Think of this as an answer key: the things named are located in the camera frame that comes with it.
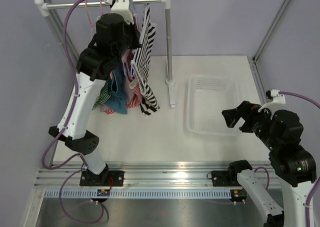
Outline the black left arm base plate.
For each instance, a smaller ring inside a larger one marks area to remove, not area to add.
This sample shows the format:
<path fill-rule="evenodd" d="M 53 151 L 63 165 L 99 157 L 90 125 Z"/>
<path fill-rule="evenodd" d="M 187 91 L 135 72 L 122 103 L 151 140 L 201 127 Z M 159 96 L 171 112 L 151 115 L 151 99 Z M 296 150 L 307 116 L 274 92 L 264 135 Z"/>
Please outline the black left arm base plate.
<path fill-rule="evenodd" d="M 81 172 L 79 185 L 81 187 L 122 187 L 124 184 L 125 172 L 121 170 L 103 171 L 99 175 L 89 170 Z"/>

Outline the red white striped tank top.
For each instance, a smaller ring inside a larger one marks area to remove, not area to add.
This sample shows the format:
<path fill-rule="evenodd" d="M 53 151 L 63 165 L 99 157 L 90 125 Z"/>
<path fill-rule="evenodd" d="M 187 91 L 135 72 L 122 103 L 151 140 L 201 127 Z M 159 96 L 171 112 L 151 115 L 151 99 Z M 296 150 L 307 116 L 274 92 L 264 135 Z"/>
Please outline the red white striped tank top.
<path fill-rule="evenodd" d="M 136 80 L 135 74 L 133 74 L 131 60 L 132 50 L 128 50 L 123 57 L 124 93 L 126 97 L 126 106 L 128 109 L 139 106 L 142 101 L 140 85 Z"/>

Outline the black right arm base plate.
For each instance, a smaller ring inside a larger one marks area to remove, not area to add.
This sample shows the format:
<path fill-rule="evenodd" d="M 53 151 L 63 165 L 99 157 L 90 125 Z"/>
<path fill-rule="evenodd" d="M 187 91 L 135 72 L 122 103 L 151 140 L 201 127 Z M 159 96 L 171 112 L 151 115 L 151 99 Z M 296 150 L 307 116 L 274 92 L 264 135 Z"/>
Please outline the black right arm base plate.
<path fill-rule="evenodd" d="M 213 170 L 210 172 L 214 187 L 240 187 L 234 177 L 230 177 L 227 170 Z"/>

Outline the blue hanger end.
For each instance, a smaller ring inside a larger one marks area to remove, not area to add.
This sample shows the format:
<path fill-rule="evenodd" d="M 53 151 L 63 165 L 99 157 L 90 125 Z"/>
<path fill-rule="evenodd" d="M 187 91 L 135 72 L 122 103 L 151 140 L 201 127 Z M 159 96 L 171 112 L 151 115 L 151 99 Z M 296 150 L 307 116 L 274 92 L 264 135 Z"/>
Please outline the blue hanger end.
<path fill-rule="evenodd" d="M 137 4 L 134 0 L 129 0 L 129 9 L 137 22 L 145 20 L 145 12 L 149 6 L 148 3 Z"/>

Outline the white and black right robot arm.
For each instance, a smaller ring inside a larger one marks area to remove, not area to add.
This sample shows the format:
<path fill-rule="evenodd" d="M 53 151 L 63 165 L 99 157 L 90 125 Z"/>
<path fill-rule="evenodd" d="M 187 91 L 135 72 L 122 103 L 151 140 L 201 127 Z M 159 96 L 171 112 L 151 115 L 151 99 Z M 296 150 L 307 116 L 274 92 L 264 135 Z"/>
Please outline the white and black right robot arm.
<path fill-rule="evenodd" d="M 269 161 L 281 186 L 283 207 L 258 182 L 247 160 L 229 164 L 228 182 L 240 185 L 247 192 L 265 227 L 313 227 L 313 195 L 320 181 L 315 159 L 300 144 L 304 127 L 298 115 L 285 109 L 272 112 L 249 101 L 221 113 L 228 128 L 243 119 L 239 130 L 255 134 L 269 150 Z"/>

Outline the black white striped tank top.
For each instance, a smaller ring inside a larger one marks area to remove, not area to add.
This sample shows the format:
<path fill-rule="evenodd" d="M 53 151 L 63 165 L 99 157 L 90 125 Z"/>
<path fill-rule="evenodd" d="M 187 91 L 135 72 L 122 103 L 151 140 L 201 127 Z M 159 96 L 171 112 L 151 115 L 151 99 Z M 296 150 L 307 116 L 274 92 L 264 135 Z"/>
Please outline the black white striped tank top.
<path fill-rule="evenodd" d="M 146 5 L 139 40 L 141 46 L 133 50 L 131 60 L 131 67 L 133 67 L 135 79 L 139 84 L 142 96 L 140 110 L 146 116 L 150 116 L 160 109 L 157 98 L 148 84 L 151 53 L 155 42 L 156 31 L 157 25 L 151 21 L 150 17 L 150 6 Z"/>

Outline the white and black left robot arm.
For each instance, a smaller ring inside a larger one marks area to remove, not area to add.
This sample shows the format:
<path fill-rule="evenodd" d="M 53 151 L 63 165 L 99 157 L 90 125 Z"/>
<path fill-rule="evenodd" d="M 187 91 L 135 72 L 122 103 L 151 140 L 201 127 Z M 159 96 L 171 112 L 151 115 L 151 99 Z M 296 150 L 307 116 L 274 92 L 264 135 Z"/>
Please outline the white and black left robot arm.
<path fill-rule="evenodd" d="M 87 169 L 81 186 L 103 186 L 109 167 L 98 150 L 99 137 L 87 130 L 89 117 L 101 89 L 113 70 L 120 67 L 127 50 L 140 47 L 134 19 L 107 13 L 97 21 L 96 33 L 76 64 L 76 83 L 65 113 L 48 133 L 83 157 Z"/>

